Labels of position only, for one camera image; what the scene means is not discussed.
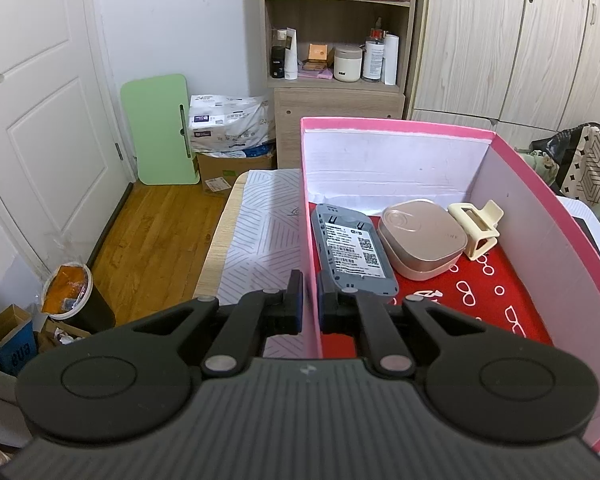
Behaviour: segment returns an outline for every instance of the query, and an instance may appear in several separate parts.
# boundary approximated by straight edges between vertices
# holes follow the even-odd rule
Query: pink cardboard box
[[[600,382],[600,258],[542,180],[493,132],[385,119],[301,120],[300,229],[306,353],[321,356],[308,203],[378,215],[429,198],[443,207],[495,200],[499,243],[554,345],[582,359]],[[585,434],[600,450],[600,402]]]

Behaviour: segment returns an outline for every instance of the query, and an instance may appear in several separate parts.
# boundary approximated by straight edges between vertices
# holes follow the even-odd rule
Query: white patterned paper
[[[220,304],[237,303],[252,290],[284,289],[291,270],[300,268],[299,185],[299,170],[249,172],[218,287]],[[263,355],[305,357],[302,335],[270,337]]]

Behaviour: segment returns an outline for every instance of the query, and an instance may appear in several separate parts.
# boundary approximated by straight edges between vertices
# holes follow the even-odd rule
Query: baseboard
[[[113,227],[113,224],[115,223],[116,218],[118,218],[120,211],[122,211],[122,208],[125,205],[126,199],[129,198],[129,195],[131,194],[131,190],[133,188],[134,188],[133,182],[130,182],[128,184],[128,186],[126,186],[125,192],[122,194],[122,198],[120,199],[120,202],[118,202],[118,205],[113,210],[113,213],[111,214],[111,216],[109,218],[109,221],[107,221],[107,224],[104,226],[104,230],[102,231],[100,238],[98,238],[98,241],[96,242],[96,246],[93,248],[93,251],[91,251],[91,256],[89,256],[89,259],[87,260],[87,267],[89,267],[90,269],[91,269],[91,267],[93,267],[93,264],[96,262],[96,258],[98,257],[98,254],[100,253],[100,249],[104,245],[104,240],[107,239],[107,235],[109,234],[109,231],[111,231],[111,228]]]

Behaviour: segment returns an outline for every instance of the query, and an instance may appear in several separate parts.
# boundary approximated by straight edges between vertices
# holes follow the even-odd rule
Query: red cloth
[[[310,211],[314,208],[315,205],[310,204]],[[371,219],[374,226],[378,227],[379,217]],[[316,272],[320,271],[315,239],[314,263]],[[552,345],[542,318],[499,245],[474,262],[462,254],[456,266],[431,280],[413,282],[397,272],[395,277],[400,288],[395,301],[402,301],[405,296],[419,292],[421,296],[486,323]],[[350,338],[325,339],[322,336],[324,357],[354,356],[351,350],[353,344],[347,339]]]

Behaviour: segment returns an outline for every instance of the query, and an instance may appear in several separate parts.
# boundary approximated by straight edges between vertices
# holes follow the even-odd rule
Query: trash bin
[[[71,262],[65,265],[82,267],[84,269],[88,279],[87,290],[69,312],[49,314],[49,317],[56,321],[64,321],[71,326],[75,326],[91,334],[113,328],[116,325],[116,316],[94,285],[93,275],[89,267],[78,262]],[[42,290],[42,303],[45,302],[46,291],[57,273],[58,271],[56,270],[45,283],[45,287]]]

